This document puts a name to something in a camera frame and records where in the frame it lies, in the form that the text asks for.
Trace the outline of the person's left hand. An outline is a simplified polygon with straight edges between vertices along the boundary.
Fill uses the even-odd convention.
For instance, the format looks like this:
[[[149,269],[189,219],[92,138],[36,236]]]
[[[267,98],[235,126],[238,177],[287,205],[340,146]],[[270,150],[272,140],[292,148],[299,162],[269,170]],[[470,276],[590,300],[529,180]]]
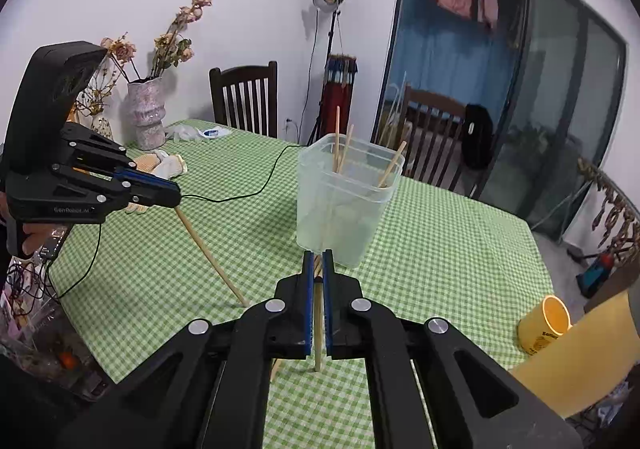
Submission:
[[[6,194],[1,192],[0,198],[2,220],[9,225],[10,221],[12,221],[12,216],[9,211],[8,201],[6,201]],[[58,225],[53,224],[24,224],[21,252],[26,256],[34,254],[53,235],[56,229],[58,229]]]

